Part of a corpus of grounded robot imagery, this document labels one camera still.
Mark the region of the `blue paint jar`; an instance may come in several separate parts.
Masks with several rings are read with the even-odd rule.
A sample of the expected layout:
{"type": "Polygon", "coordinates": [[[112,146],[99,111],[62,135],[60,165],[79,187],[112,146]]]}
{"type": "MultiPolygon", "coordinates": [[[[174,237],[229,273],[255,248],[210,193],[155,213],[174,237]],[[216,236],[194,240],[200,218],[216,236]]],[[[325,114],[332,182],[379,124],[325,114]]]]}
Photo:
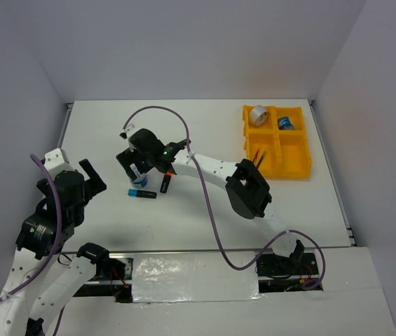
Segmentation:
{"type": "Polygon", "coordinates": [[[288,116],[284,116],[278,119],[279,130],[294,130],[291,119],[288,116]]]}
{"type": "Polygon", "coordinates": [[[134,163],[130,165],[130,169],[135,175],[135,177],[131,179],[132,186],[136,189],[142,189],[146,187],[148,183],[147,175],[145,173],[141,173],[134,163]]]}

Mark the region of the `orange highlighter marker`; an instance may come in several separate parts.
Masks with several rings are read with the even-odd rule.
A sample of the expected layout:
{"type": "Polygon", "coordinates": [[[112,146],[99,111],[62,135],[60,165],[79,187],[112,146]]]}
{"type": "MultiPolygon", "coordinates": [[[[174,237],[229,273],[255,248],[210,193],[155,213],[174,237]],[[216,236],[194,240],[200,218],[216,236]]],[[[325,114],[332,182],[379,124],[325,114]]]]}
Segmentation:
{"type": "Polygon", "coordinates": [[[160,193],[165,194],[168,191],[171,179],[172,179],[173,173],[166,173],[163,175],[163,180],[161,183],[161,188],[160,188],[160,193]]]}

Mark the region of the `blue highlighter marker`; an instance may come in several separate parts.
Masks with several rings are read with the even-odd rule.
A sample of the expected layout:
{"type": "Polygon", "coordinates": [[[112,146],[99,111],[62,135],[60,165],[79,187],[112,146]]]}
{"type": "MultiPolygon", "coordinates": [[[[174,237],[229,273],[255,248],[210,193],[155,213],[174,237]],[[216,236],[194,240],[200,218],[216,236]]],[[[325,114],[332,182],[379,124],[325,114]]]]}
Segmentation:
{"type": "Polygon", "coordinates": [[[147,199],[156,199],[157,193],[148,191],[148,190],[129,189],[128,196],[147,198],[147,199]]]}

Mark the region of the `red gel pen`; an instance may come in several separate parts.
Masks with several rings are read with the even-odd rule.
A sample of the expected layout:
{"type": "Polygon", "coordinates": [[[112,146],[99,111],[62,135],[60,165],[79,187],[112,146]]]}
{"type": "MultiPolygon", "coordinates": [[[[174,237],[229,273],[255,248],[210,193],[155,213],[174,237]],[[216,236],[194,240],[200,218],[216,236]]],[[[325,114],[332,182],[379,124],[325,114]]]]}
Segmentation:
{"type": "Polygon", "coordinates": [[[253,157],[253,160],[252,160],[252,162],[253,162],[253,163],[256,163],[256,162],[257,162],[257,159],[258,159],[258,157],[259,157],[259,149],[257,149],[256,153],[254,154],[254,157],[253,157]]]}

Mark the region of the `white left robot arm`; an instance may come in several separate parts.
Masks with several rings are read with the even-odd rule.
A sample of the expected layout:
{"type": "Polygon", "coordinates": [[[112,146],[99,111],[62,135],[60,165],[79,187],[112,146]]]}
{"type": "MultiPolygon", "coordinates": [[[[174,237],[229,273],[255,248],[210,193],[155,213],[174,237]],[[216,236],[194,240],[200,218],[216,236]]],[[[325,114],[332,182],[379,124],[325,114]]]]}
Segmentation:
{"type": "Polygon", "coordinates": [[[26,218],[16,239],[13,264],[0,294],[0,335],[44,335],[83,284],[94,279],[124,280],[129,262],[110,256],[104,247],[86,243],[46,290],[43,282],[64,243],[85,218],[85,207],[107,188],[87,159],[73,169],[66,159],[33,157],[44,178],[37,182],[43,198],[26,218]]]}

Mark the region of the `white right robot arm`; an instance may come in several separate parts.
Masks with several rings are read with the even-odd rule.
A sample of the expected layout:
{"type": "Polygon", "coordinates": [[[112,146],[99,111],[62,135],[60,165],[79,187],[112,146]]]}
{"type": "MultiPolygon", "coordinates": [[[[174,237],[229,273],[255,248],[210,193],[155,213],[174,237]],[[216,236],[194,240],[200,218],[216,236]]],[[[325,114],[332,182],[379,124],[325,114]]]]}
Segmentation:
{"type": "Polygon", "coordinates": [[[278,257],[279,268],[286,274],[293,274],[302,266],[303,244],[284,229],[274,214],[270,186],[252,161],[243,159],[240,162],[228,162],[197,154],[191,150],[189,135],[178,143],[164,144],[152,131],[133,124],[125,127],[119,136],[128,142],[128,148],[119,153],[116,159],[130,179],[155,169],[162,174],[190,176],[200,180],[217,246],[231,268],[246,270],[283,237],[287,239],[285,252],[278,257]],[[254,221],[273,235],[254,259],[244,266],[233,264],[224,250],[211,209],[208,183],[226,191],[236,214],[254,221]]]}

